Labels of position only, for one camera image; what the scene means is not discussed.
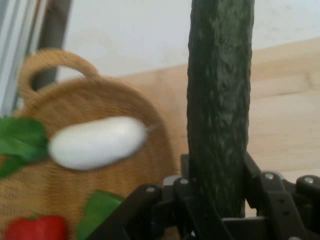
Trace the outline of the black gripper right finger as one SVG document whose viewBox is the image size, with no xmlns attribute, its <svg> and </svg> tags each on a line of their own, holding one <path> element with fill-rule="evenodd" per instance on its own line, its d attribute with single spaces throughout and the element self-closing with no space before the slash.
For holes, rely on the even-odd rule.
<svg viewBox="0 0 320 240">
<path fill-rule="evenodd" d="M 262 171 L 249 153 L 244 157 L 249 206 L 268 225 L 272 240 L 320 238 L 320 178 L 307 174 L 290 182 L 277 171 Z"/>
</svg>

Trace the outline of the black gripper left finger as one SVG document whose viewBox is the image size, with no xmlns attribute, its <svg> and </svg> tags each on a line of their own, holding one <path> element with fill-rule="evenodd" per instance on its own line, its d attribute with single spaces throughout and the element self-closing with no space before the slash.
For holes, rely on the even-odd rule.
<svg viewBox="0 0 320 240">
<path fill-rule="evenodd" d="M 181 175 L 163 185 L 142 184 L 88 236 L 89 240 L 160 240 L 165 229 L 177 227 L 182 240 L 209 240 L 212 223 L 221 219 L 199 196 L 190 175 L 188 154 L 180 156 Z"/>
</svg>

